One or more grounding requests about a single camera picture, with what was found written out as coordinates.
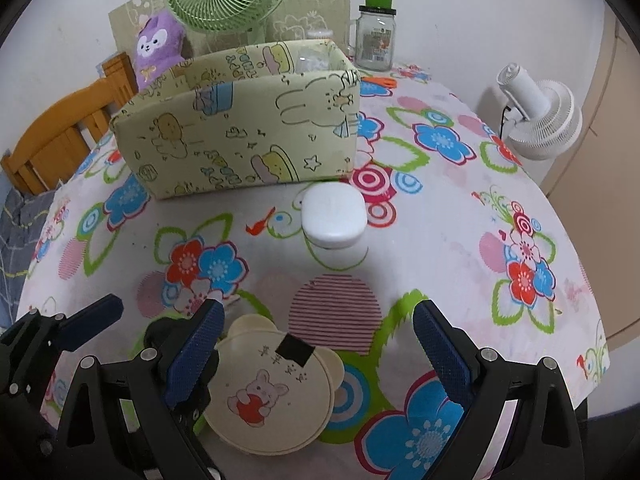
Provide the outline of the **purple plush bunny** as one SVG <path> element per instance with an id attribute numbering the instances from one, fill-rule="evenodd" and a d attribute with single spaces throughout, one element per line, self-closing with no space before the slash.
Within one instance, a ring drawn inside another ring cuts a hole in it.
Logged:
<path id="1" fill-rule="evenodd" d="M 168 10 L 163 9 L 149 18 L 139 32 L 134 48 L 134 72 L 139 91 L 184 61 L 184 36 L 182 24 Z"/>

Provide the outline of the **yellow cartoon storage box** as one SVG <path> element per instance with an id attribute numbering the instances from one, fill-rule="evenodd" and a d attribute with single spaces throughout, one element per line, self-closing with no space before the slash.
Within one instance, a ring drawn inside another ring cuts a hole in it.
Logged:
<path id="1" fill-rule="evenodd" d="M 158 200 L 326 180 L 354 170 L 360 75 L 332 40 L 256 44 L 187 60 L 111 121 Z"/>

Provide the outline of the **floral tablecloth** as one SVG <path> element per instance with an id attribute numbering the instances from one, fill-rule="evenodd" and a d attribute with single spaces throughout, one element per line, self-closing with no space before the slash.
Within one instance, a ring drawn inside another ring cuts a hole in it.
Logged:
<path id="1" fill-rule="evenodd" d="M 230 479 L 417 479 L 460 408 L 411 327 L 431 299 L 476 344 L 511 361 L 559 363 L 574 403 L 608 369 L 596 298 L 570 237 L 498 136 L 441 84 L 402 76 L 362 90 L 350 178 L 368 212 L 352 247 L 302 228 L 303 183 L 224 187 L 228 159 L 198 152 L 218 186 L 173 200 L 142 188 L 106 138 L 55 193 L 20 311 L 72 314 L 106 294 L 125 311 L 87 344 L 104 362 L 135 356 L 154 318 L 188 316 L 207 295 L 258 313 L 345 365 L 328 428 L 282 457 L 205 446 Z"/>

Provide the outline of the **wooden bed frame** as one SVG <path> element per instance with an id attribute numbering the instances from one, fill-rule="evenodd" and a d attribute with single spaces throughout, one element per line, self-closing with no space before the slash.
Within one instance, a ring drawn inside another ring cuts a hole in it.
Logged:
<path id="1" fill-rule="evenodd" d="M 39 195 L 70 180 L 90 153 L 81 129 L 98 142 L 114 112 L 137 93 L 127 53 L 115 54 L 101 68 L 99 79 L 51 105 L 1 157 L 1 168 L 18 192 Z"/>

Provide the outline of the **white standing fan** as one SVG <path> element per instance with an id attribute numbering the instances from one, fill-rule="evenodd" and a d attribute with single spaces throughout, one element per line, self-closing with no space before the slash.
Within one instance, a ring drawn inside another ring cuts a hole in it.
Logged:
<path id="1" fill-rule="evenodd" d="M 497 84 L 506 99 L 506 138 L 529 160 L 552 160 L 567 152 L 582 133 L 582 109 L 566 84 L 533 80 L 518 63 L 503 67 Z"/>

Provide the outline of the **cotton swab container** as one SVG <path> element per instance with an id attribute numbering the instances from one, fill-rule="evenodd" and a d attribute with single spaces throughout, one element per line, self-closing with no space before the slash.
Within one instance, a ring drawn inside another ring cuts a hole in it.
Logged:
<path id="1" fill-rule="evenodd" d="M 305 41 L 310 46 L 313 44 L 329 44 L 334 40 L 334 32 L 332 29 L 307 29 Z"/>

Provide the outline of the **grey plaid blanket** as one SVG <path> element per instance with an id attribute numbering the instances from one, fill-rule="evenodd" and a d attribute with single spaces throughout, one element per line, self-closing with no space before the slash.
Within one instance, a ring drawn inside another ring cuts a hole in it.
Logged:
<path id="1" fill-rule="evenodd" d="M 36 244 L 54 193 L 23 195 L 1 173 L 0 325 L 5 332 L 17 319 L 17 309 Z"/>

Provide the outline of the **orange handled scissors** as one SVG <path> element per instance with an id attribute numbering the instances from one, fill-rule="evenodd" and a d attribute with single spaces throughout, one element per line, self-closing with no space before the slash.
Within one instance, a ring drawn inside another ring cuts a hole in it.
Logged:
<path id="1" fill-rule="evenodd" d="M 396 89 L 398 82 L 395 78 L 390 77 L 371 77 L 365 76 L 361 78 L 362 82 L 367 82 L 368 84 L 377 84 L 380 87 L 384 87 L 386 89 Z"/>

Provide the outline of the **round beige bear mirror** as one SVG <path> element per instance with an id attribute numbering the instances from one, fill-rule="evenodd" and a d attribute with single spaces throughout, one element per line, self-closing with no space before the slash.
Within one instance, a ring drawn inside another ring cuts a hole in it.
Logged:
<path id="1" fill-rule="evenodd" d="M 345 376 L 340 356 L 246 314 L 216 344 L 204 418 L 238 450 L 262 456 L 296 452 L 326 429 Z"/>

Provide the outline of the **glass mug jar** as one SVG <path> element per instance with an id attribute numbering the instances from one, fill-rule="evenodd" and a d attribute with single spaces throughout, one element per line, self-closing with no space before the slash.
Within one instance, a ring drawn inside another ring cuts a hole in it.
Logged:
<path id="1" fill-rule="evenodd" d="M 360 6 L 355 26 L 355 64 L 365 70 L 388 72 L 393 66 L 396 10 Z"/>

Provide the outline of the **white rounded case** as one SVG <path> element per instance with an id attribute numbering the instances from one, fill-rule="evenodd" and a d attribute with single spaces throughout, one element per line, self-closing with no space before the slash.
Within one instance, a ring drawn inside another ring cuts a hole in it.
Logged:
<path id="1" fill-rule="evenodd" d="M 362 194 L 344 182 L 322 182 L 308 188 L 300 208 L 306 239 L 323 249 L 354 246 L 368 224 Z"/>

